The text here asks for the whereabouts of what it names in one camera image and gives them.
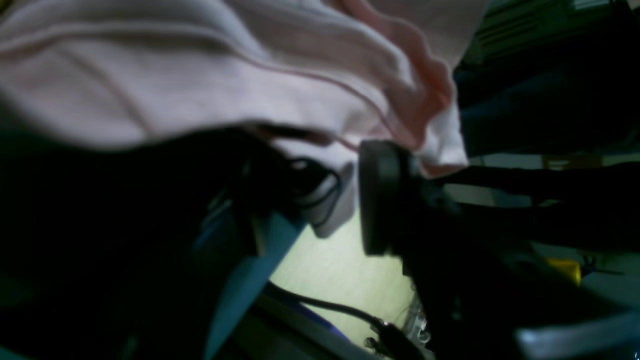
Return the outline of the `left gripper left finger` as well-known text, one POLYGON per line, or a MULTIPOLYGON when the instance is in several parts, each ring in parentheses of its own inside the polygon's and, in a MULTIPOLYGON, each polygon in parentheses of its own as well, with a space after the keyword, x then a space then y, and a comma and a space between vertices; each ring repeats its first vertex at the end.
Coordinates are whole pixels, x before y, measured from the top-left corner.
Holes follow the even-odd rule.
POLYGON ((289 210, 290 162, 247 130, 123 152, 1 150, 1 349, 201 360, 224 283, 289 210))

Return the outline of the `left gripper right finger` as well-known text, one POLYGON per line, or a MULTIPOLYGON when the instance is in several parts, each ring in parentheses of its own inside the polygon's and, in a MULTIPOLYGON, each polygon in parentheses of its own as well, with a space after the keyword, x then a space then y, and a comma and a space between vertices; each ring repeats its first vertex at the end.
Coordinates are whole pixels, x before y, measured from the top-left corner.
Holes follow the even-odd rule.
POLYGON ((473 224, 418 160, 390 141, 358 151, 367 255, 406 267, 438 360, 632 360, 639 308, 578 286, 521 239, 473 224))

